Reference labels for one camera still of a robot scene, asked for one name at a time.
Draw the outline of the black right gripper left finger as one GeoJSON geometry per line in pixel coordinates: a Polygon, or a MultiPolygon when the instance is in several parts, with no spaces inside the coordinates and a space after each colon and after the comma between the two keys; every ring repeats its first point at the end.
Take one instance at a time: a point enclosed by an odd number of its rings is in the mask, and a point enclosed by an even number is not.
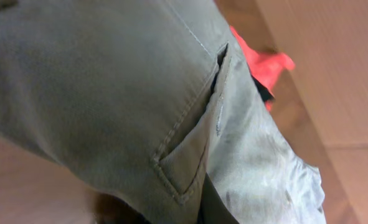
{"type": "Polygon", "coordinates": [[[108,194],[95,197],[93,212],[96,224],[150,224],[127,203],[108,194]]]}

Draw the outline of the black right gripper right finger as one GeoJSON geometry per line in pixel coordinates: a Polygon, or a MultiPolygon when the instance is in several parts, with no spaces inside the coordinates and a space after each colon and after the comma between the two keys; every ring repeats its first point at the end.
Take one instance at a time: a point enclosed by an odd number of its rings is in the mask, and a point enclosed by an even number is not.
{"type": "Polygon", "coordinates": [[[238,224],[225,207],[208,175],[204,179],[197,224],[238,224]]]}

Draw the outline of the khaki shorts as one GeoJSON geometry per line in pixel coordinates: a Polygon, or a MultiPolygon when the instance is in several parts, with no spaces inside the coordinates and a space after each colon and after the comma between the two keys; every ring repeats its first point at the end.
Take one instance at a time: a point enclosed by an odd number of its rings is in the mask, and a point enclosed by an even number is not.
{"type": "Polygon", "coordinates": [[[0,136],[151,223],[197,223],[208,175],[238,223],[324,223],[211,0],[0,1],[0,136]]]}

